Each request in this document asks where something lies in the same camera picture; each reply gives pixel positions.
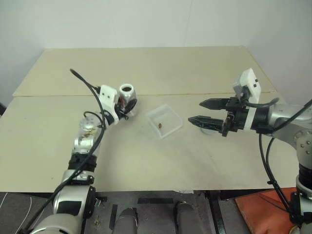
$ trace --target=dark floor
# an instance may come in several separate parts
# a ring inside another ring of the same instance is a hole
[[[0,193],[0,204],[6,193]],[[112,206],[117,205],[117,217],[121,211],[128,207],[136,207],[139,219],[139,234],[176,234],[173,207],[178,201],[186,201],[192,204],[205,225],[208,234],[215,234],[214,223],[210,211],[209,202],[204,194],[181,194],[173,191],[166,192],[114,192],[101,193],[107,201],[95,208],[93,216],[87,221],[86,234],[110,234],[109,228]],[[172,198],[170,204],[138,204],[139,198]],[[28,217],[23,222],[29,207]],[[15,234],[23,222],[22,227],[36,212],[38,207],[45,202],[44,198],[30,197],[22,194],[9,193],[0,207],[0,233]],[[250,234],[235,202],[233,200],[220,202],[224,225],[227,234]],[[52,214],[49,205],[40,216],[39,222]]]

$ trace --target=black wire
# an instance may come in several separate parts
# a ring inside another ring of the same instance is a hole
[[[275,179],[275,177],[271,171],[270,164],[269,164],[269,155],[270,155],[270,150],[271,150],[271,146],[273,144],[274,139],[275,139],[274,137],[271,138],[270,143],[269,143],[268,148],[267,148],[266,164],[267,164],[268,172],[269,172],[270,177],[271,177],[271,181],[277,186],[278,190],[281,191],[281,195],[283,196],[285,203],[289,206],[289,202],[288,202],[285,194],[282,192],[281,188],[279,187],[278,183],[276,182],[276,179]]]
[[[279,198],[281,199],[283,205],[285,206],[287,212],[290,212],[289,211],[289,205],[288,205],[288,201],[286,200],[285,201],[285,195],[283,193],[283,191],[280,189],[278,183],[276,182],[276,180],[273,180],[273,178],[271,177],[271,174],[269,172],[269,169],[268,169],[268,166],[267,166],[267,163],[265,161],[265,158],[264,158],[264,153],[263,153],[263,146],[262,146],[262,134],[259,134],[259,148],[260,148],[260,154],[261,154],[261,159],[262,159],[262,163],[263,163],[263,166],[264,166],[264,169],[270,179],[270,183],[273,185],[274,189],[276,190],[276,193],[277,195],[279,196]]]
[[[92,114],[92,115],[96,116],[99,119],[100,123],[101,123],[101,127],[104,126],[104,122],[102,121],[101,117],[97,113],[92,112],[92,111],[85,111],[85,112],[83,112],[83,116],[85,118],[87,118],[86,114]]]
[[[105,120],[105,115],[104,115],[104,110],[103,107],[101,105],[101,102],[98,99],[98,96],[96,95],[96,93],[94,92],[94,90],[92,89],[93,87],[81,76],[79,75],[76,71],[74,71],[73,69],[70,69],[71,73],[76,76],[78,79],[80,79],[92,92],[92,94],[94,95],[94,97],[97,100],[97,103],[99,105],[99,108],[101,110],[101,115],[102,115],[102,119]],[[81,171],[82,168],[84,167],[84,165],[86,164],[86,162],[89,160],[89,158],[92,156],[93,152],[97,149],[97,147],[99,146],[103,135],[104,135],[104,131],[106,129],[105,127],[105,123],[104,121],[103,123],[103,127],[101,129],[101,132],[98,136],[98,138],[96,139],[94,145],[91,147],[88,156],[84,159],[84,161],[81,163],[81,165],[72,173],[72,175],[65,180],[64,182],[62,182],[60,185],[58,185],[58,187],[55,189],[55,191],[52,193],[52,195],[46,200],[46,202],[37,210],[37,212],[33,215],[33,217],[29,220],[29,222],[27,223],[27,225],[25,226],[24,230],[26,230],[27,232],[29,231],[31,225],[33,224],[33,222],[36,220],[36,218],[38,217],[38,215],[40,215],[40,213],[43,211],[43,209],[55,198],[55,196],[68,184],[71,182],[71,180],[75,177],[77,177]]]
[[[244,101],[244,104],[246,106],[254,107],[254,108],[266,108],[266,107],[270,107],[270,106],[276,104],[278,101],[279,101],[279,98],[276,97],[276,98],[272,99],[270,102],[267,102],[267,103],[250,103],[250,102],[248,102],[246,100],[246,101]]]
[[[296,114],[294,114],[292,117],[290,117],[288,120],[277,126],[276,128],[273,129],[273,131],[280,130],[281,128],[285,127],[286,125],[290,124],[294,119],[296,119],[299,115],[301,115],[303,112],[305,112],[310,106],[312,105],[312,99],[308,101],[303,108],[298,111]]]
[[[95,86],[93,86],[91,84],[90,84],[90,86],[97,92],[97,94],[99,94],[99,92],[101,90],[101,87],[99,87],[99,86],[95,87]]]
[[[274,204],[273,202],[270,202],[269,200],[265,199],[264,197],[260,197],[260,198],[263,199],[263,200],[265,200],[266,202],[270,203],[271,205],[274,205],[276,208],[279,208],[280,210],[283,210],[283,211],[285,211],[285,212],[288,212],[288,211],[286,211],[284,208],[282,208],[282,207],[280,207],[280,206]]]

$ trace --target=orange cloth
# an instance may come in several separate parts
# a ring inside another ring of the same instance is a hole
[[[287,199],[296,188],[283,189]],[[237,206],[252,234],[289,234],[295,226],[289,214],[264,199],[284,208],[275,190],[236,198]]]

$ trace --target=clear plastic box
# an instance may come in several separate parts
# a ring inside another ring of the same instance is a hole
[[[180,116],[168,104],[148,112],[146,117],[160,138],[168,136],[183,125]]]

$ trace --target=silver cylinder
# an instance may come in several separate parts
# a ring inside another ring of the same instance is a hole
[[[136,99],[136,91],[131,84],[123,84],[119,88],[119,95],[121,98],[121,105],[125,108],[129,102],[133,99]],[[127,114],[129,117],[135,116],[137,113],[136,106]]]

